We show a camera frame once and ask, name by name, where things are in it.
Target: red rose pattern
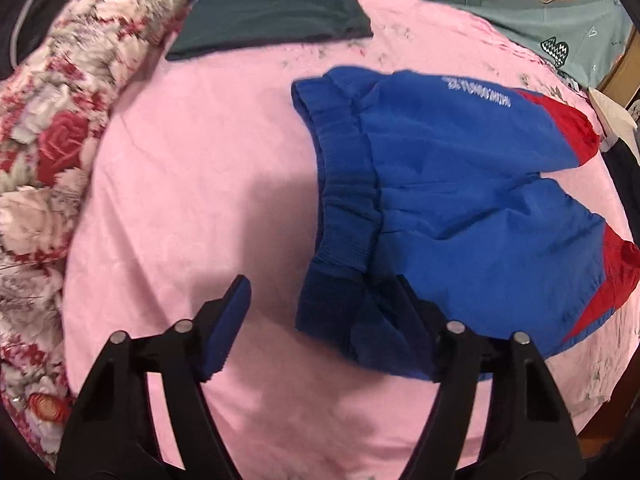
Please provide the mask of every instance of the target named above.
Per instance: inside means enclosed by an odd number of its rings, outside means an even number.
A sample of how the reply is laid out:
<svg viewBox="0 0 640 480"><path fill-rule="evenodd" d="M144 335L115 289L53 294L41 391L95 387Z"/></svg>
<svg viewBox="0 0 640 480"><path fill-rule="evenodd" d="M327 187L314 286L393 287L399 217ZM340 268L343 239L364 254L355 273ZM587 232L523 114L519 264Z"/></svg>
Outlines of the red rose pattern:
<svg viewBox="0 0 640 480"><path fill-rule="evenodd" d="M68 5L74 5L78 1L81 0L72 0ZM120 24L117 30L118 42L127 36L141 38L150 30L157 32L153 37L157 35L157 42L159 42L162 35L170 30L168 25L174 23L175 15L182 11L186 2L143 0L143 3L141 9L147 10L135 22L111 20L111 25ZM56 34L55 48L46 41L39 48L39 52L46 56L45 64L32 66L29 59L25 60L0 88L0 170L10 173L14 169L18 153L21 153L28 167L35 172L36 179L51 187L55 184L57 173L79 166L82 143L88 135L91 134L96 139L100 138L108 123L108 112L118 97L118 89L114 87L113 80L73 63L73 54L78 49L92 46L91 39L84 39L79 44L78 38L98 39L105 34L104 22L96 18L92 13L92 7L85 4L81 7L85 10L80 14L63 10L60 19L52 24L51 30ZM43 70L43 67L49 73L55 74L55 83L51 79L43 79L23 72L33 69L33 73L37 74L38 71ZM15 126L22 119L26 105L43 86L51 84L66 84L69 88L70 101L63 107L68 109L58 112L52 118L48 128L39 133L36 132L37 142L34 141L28 145L13 140L7 142L14 133ZM62 262L72 234L71 229L65 232L62 247L49 253L41 251L24 255L7 253L5 257L10 258L12 265L19 269L42 268L44 265ZM24 298L20 307L25 310L32 309L31 301L33 300L30 298ZM60 319L55 318L52 322L59 324ZM72 405L72 396L66 383L65 365L52 360L52 355L45 351L46 345L38 339L38 336L33 339L30 335L29 342L23 342L20 330L20 327L10 323L4 324L0 329L0 360L20 370L24 378L29 377L35 370L46 370L47 377L53 381L60 394L56 393L52 396L34 393L28 399L21 399L24 403L24 406L21 406L9 398L6 389L11 386L10 378L0 370L0 400L31 449L50 468L54 468L55 453L43 450L40 433L34 430L31 425L33 419L26 414L29 412L40 420L51 422L66 420ZM47 330L51 335L59 335L62 338L59 326L51 326L49 323Z"/></svg>
<svg viewBox="0 0 640 480"><path fill-rule="evenodd" d="M51 125L38 136L38 180L53 186L55 174L80 166L82 142L89 132L89 119L64 110L53 116Z"/></svg>

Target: metal screw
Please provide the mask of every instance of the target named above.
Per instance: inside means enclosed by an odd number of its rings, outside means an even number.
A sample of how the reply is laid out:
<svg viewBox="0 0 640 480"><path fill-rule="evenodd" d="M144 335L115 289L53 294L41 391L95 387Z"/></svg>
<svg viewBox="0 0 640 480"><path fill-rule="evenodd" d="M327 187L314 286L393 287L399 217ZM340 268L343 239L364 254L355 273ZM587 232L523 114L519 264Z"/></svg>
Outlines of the metal screw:
<svg viewBox="0 0 640 480"><path fill-rule="evenodd" d="M531 342L529 335L524 332L516 332L513 334L513 338L516 340L516 343L520 343L521 345L528 345Z"/></svg>
<svg viewBox="0 0 640 480"><path fill-rule="evenodd" d="M190 319L181 319L174 325L175 331L180 334L186 334L193 328L193 323Z"/></svg>
<svg viewBox="0 0 640 480"><path fill-rule="evenodd" d="M111 341L114 345L119 345L127 338L127 333L124 330L118 330L111 334L109 341Z"/></svg>
<svg viewBox="0 0 640 480"><path fill-rule="evenodd" d="M465 331L465 328L464 324L459 321L454 320L447 323L447 330L453 334L462 334Z"/></svg>

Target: bed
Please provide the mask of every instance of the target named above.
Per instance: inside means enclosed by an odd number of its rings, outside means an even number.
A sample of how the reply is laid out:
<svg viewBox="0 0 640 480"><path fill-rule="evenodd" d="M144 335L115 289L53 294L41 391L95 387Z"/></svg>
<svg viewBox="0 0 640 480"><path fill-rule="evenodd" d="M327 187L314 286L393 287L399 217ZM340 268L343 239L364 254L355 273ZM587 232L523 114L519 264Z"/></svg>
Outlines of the bed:
<svg viewBox="0 0 640 480"><path fill-rule="evenodd" d="M160 60L140 74L111 119L68 260L63 322L73 391L114 330L156 333L219 296L238 272L252 280L250 314L224 371L205 386L246 478L397 478L437 389L355 367L292 328L318 203L314 150L290 104L294 78L336 64L484 78L572 104L600 131L583 97L485 20L420 0L359 1L372 40ZM599 155L552 177L631 239ZM577 430L635 351L638 315L634 293L549 361ZM489 388L480 386L462 463L478 452ZM154 418L175 463L159 389L152 381Z"/></svg>

